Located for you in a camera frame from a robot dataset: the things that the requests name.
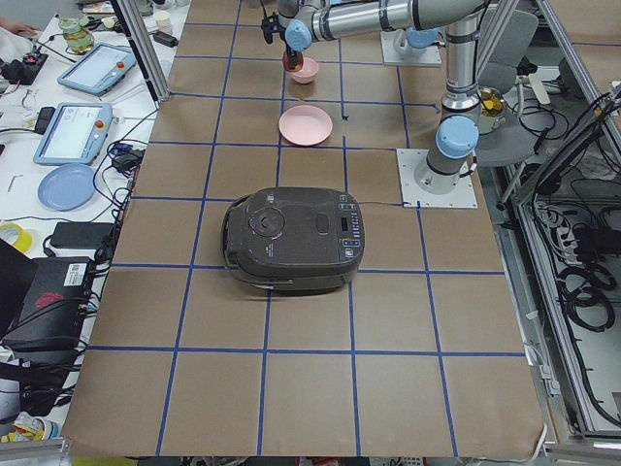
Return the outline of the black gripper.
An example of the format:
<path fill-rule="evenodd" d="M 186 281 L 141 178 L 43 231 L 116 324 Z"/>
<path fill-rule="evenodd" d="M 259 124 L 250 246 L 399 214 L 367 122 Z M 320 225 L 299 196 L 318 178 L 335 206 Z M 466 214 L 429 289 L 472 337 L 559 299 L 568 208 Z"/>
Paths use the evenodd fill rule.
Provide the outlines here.
<path fill-rule="evenodd" d="M 285 46 L 285 52 L 283 55 L 284 63 L 303 63 L 304 56 L 301 52 L 296 51 L 290 48 L 288 45 Z"/>

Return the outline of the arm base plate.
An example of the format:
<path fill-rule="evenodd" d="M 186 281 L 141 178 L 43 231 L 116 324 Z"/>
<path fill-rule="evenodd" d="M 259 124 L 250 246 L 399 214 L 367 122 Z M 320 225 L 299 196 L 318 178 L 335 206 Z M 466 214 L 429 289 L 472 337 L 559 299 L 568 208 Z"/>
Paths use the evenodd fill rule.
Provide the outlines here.
<path fill-rule="evenodd" d="M 382 60 L 388 66 L 441 66 L 438 29 L 399 29 L 380 33 Z"/>
<path fill-rule="evenodd" d="M 396 149 L 402 203 L 406 208 L 476 209 L 472 172 L 464 161 L 460 171 L 440 175 L 427 164 L 428 150 Z"/>

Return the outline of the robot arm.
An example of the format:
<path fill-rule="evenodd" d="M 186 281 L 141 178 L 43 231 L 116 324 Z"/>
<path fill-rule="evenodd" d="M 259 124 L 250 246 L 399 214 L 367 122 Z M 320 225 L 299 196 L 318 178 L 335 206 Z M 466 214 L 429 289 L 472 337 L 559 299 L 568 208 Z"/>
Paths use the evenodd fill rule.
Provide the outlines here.
<path fill-rule="evenodd" d="M 428 171 L 456 176 L 477 146 L 477 60 L 486 1 L 280 1 L 275 32 L 291 69 L 318 42 L 377 32 L 388 65 L 445 70 L 441 122 Z"/>

